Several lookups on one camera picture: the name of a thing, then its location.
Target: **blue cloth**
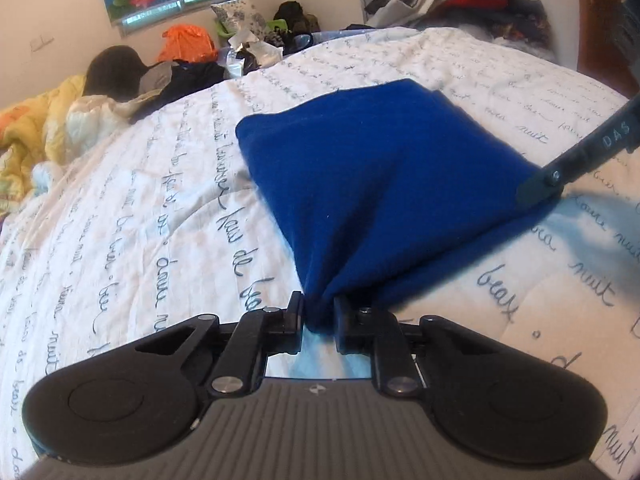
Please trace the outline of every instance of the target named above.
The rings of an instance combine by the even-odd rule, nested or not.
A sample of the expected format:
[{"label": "blue cloth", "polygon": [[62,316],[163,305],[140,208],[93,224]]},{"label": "blue cloth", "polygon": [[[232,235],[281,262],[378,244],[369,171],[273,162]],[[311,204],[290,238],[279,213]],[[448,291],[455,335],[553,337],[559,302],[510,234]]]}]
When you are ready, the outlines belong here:
[{"label": "blue cloth", "polygon": [[337,294],[392,306],[550,210],[516,208],[537,167],[410,80],[250,116],[236,136],[292,247],[315,332],[331,331]]}]

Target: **bed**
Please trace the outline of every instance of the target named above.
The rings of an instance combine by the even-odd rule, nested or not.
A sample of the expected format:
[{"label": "bed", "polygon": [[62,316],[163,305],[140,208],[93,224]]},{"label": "bed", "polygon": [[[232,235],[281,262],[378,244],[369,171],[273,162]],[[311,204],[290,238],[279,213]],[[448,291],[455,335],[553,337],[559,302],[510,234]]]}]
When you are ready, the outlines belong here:
[{"label": "bed", "polygon": [[[233,322],[285,306],[300,290],[236,124],[400,78],[441,90],[540,165],[625,102],[583,75],[460,30],[392,28],[320,44],[117,130],[4,222],[0,478],[18,478],[36,460],[20,409],[40,378],[200,313]],[[397,316],[444,316],[592,381],[609,409],[592,460],[627,480],[640,472],[639,276],[640,154],[624,153],[570,186],[540,225]],[[306,332],[303,351],[271,358],[268,374],[366,377],[369,363]]]}]

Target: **fabric fold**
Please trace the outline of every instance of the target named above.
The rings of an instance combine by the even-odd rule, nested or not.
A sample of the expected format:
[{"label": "fabric fold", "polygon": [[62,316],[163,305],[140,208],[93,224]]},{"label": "fabric fold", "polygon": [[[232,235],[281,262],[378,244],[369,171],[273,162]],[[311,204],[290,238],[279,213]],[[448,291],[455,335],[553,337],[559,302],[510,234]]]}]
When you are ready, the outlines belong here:
[{"label": "fabric fold", "polygon": [[314,331],[331,331],[337,294],[398,304],[552,207],[519,211],[516,189],[538,168],[410,80],[250,116],[236,135],[292,247]]}]

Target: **metal screw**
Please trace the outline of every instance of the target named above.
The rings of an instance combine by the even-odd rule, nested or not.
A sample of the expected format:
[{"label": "metal screw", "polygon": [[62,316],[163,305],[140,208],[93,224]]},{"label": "metal screw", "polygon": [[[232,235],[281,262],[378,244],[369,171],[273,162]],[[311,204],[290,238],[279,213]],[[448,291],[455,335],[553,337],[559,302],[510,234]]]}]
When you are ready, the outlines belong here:
[{"label": "metal screw", "polygon": [[223,376],[213,379],[211,387],[221,394],[232,394],[241,389],[244,383],[237,377]]},{"label": "metal screw", "polygon": [[395,394],[410,394],[418,389],[418,383],[411,377],[394,377],[389,379],[386,387]]}]

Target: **dark brown stuffed toy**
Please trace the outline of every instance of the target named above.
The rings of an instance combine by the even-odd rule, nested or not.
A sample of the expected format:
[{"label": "dark brown stuffed toy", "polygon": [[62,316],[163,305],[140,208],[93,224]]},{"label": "dark brown stuffed toy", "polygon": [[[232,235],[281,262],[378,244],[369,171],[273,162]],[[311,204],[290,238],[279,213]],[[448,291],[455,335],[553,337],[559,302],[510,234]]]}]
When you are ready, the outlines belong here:
[{"label": "dark brown stuffed toy", "polygon": [[130,46],[110,46],[89,65],[82,95],[106,95],[121,103],[131,101],[138,97],[140,79],[148,70]]}]

